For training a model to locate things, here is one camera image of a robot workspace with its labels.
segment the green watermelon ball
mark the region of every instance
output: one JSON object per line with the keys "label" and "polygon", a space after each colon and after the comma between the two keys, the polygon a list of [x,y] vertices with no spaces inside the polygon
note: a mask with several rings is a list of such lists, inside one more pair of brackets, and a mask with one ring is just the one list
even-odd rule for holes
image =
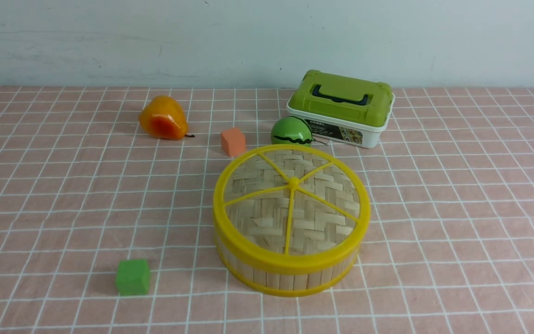
{"label": "green watermelon ball", "polygon": [[310,146],[312,131],[305,120],[295,116],[284,117],[271,129],[272,144],[297,144]]}

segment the box label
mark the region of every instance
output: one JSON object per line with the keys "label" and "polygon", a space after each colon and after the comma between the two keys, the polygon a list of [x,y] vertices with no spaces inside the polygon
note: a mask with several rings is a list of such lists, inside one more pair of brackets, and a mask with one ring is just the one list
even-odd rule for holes
{"label": "box label", "polygon": [[309,124],[310,130],[315,135],[322,135],[337,140],[349,141],[353,142],[354,144],[362,144],[363,135],[361,131],[313,120],[305,121]]}

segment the woven bamboo lid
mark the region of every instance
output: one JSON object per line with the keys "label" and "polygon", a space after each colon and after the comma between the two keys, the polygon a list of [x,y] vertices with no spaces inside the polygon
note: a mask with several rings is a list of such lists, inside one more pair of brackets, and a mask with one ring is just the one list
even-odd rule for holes
{"label": "woven bamboo lid", "polygon": [[229,221],[248,241],[278,254],[332,249],[354,231],[361,212],[356,185],[339,163],[300,148],[250,156],[225,181]]}

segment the bamboo steamer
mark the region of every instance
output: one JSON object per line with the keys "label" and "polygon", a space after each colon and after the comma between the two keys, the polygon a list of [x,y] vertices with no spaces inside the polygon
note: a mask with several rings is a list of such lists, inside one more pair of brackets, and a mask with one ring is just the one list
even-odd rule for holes
{"label": "bamboo steamer", "polygon": [[315,294],[352,269],[369,225],[368,194],[341,161],[306,146],[255,148],[214,192],[218,254],[252,289]]}

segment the yellow plastic rim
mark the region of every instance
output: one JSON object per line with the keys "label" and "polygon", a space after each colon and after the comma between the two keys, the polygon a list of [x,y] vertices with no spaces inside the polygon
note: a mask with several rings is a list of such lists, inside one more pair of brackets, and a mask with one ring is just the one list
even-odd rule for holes
{"label": "yellow plastic rim", "polygon": [[[269,190],[261,190],[258,192],[254,192],[252,194],[244,195],[243,197],[240,197],[238,199],[234,199],[233,201],[229,201],[227,203],[224,202],[224,191],[226,188],[226,184],[229,181],[230,176],[232,173],[246,160],[251,158],[252,156],[259,155],[265,161],[270,163],[273,168],[278,171],[284,180],[290,181],[290,178],[288,178],[286,175],[282,173],[282,171],[273,163],[270,159],[268,159],[264,153],[274,150],[295,150],[295,151],[301,151],[309,154],[313,154],[315,156],[318,156],[324,160],[329,161],[329,163],[324,164],[320,167],[317,167],[316,169],[313,169],[313,171],[309,172],[305,177],[302,179],[310,176],[312,173],[315,173],[321,169],[324,169],[325,167],[328,167],[330,165],[335,165],[337,168],[341,169],[347,177],[352,181],[354,184],[354,188],[356,188],[356,192],[358,193],[358,200],[360,202],[360,214],[358,214],[358,217],[352,217],[350,214],[345,213],[344,211],[341,211],[341,209],[331,205],[330,203],[326,202],[324,199],[321,199],[320,197],[308,193],[301,188],[299,188],[299,183],[301,183],[301,180],[294,180],[292,178],[292,182],[290,182],[287,186],[280,186],[276,188],[271,188]],[[269,146],[263,146],[261,148],[255,148],[254,150],[250,150],[246,152],[245,154],[242,154],[235,160],[233,160],[226,169],[224,169],[224,172],[220,175],[218,178],[217,184],[216,184],[216,190],[214,192],[214,226],[216,227],[216,233],[217,237],[223,241],[224,246],[227,247],[227,249],[237,258],[242,260],[243,262],[246,262],[246,264],[252,266],[255,269],[268,271],[270,273],[278,273],[281,275],[303,275],[308,273],[313,273],[315,271],[324,270],[326,268],[332,267],[335,264],[345,260],[348,256],[351,255],[351,253],[360,245],[362,242],[362,238],[364,237],[366,231],[368,230],[369,220],[370,220],[370,203],[369,203],[369,197],[366,193],[366,190],[362,185],[362,182],[360,181],[360,178],[351,170],[349,167],[345,165],[345,163],[342,163],[341,161],[335,159],[333,156],[330,156],[329,154],[325,154],[325,152],[321,152],[319,150],[315,150],[314,148],[308,148],[306,146],[301,145],[293,145],[293,144],[277,144],[277,145],[269,145]],[[282,188],[290,188],[292,190],[290,194],[290,208],[293,209],[293,197],[294,197],[294,191],[301,191],[321,203],[324,203],[325,205],[329,205],[333,207],[333,209],[336,209],[337,211],[345,214],[349,218],[352,218],[356,221],[356,226],[352,233],[348,235],[348,237],[339,243],[339,245],[332,247],[331,249],[328,249],[323,252],[318,252],[315,254],[309,254],[309,255],[302,255],[302,256],[296,256],[296,255],[290,255],[287,253],[284,254],[278,254],[275,252],[267,251],[258,245],[255,245],[254,243],[248,241],[243,235],[240,234],[238,230],[231,224],[229,221],[228,214],[226,213],[225,207],[229,204],[235,203],[242,199],[247,199],[249,197],[252,197],[252,195],[257,195],[260,193],[267,193],[267,192],[273,192],[278,189]],[[289,236],[291,233],[291,225],[290,224],[291,215],[288,215],[288,224],[287,224],[287,231],[286,231],[286,244],[288,243]]]}
{"label": "yellow plastic rim", "polygon": [[347,275],[352,268],[354,268],[354,262],[356,262],[356,258],[358,258],[358,254],[354,255],[354,258],[352,258],[350,264],[345,268],[344,271],[341,272],[337,277],[333,277],[332,280],[328,281],[327,283],[323,285],[319,285],[318,287],[310,288],[310,289],[304,289],[304,290],[282,290],[282,289],[275,289],[270,287],[265,287],[265,285],[261,285],[258,283],[254,283],[253,281],[250,281],[246,278],[244,278],[243,275],[240,275],[238,271],[236,271],[235,268],[230,266],[228,261],[224,258],[224,254],[222,254],[222,250],[220,247],[218,247],[218,256],[222,260],[224,266],[228,269],[230,273],[232,273],[232,276],[236,277],[240,282],[242,282],[247,287],[250,287],[253,290],[257,290],[259,292],[263,292],[268,295],[273,296],[280,296],[280,297],[302,297],[302,296],[308,296],[312,294],[316,294],[318,292],[321,292],[323,290],[327,290],[330,287],[333,287],[333,285],[339,283]]}

